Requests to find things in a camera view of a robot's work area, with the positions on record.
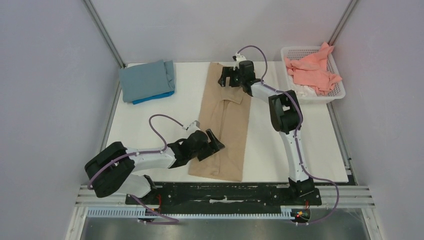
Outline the beige t shirt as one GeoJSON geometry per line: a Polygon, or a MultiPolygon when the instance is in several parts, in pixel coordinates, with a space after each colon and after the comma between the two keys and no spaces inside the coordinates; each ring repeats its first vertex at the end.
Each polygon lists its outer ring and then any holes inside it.
{"type": "Polygon", "coordinates": [[[223,67],[217,62],[209,64],[198,120],[200,129],[210,129],[225,147],[202,161],[192,160],[188,173],[196,177],[241,182],[251,97],[241,87],[219,85],[223,67]]]}

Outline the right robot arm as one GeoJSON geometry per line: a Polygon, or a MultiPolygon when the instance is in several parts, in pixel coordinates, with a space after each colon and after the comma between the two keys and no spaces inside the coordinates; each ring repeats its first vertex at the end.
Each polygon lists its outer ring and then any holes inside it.
{"type": "Polygon", "coordinates": [[[270,121],[279,133],[288,161],[289,199],[302,204],[315,190],[315,183],[307,170],[301,143],[303,114],[296,93],[282,91],[256,78],[254,64],[243,60],[236,66],[224,66],[218,80],[221,87],[240,87],[244,93],[268,103],[270,121]]]}

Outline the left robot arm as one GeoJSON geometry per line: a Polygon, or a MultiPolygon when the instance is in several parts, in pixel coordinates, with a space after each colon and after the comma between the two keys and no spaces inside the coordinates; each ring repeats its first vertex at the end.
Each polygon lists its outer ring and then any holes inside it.
{"type": "Polygon", "coordinates": [[[211,157],[225,147],[211,129],[197,129],[163,148],[136,149],[115,141],[84,166],[89,178],[87,187],[98,198],[123,193],[152,204],[157,198],[155,184],[150,176],[136,175],[136,171],[179,168],[193,159],[211,157]]]}

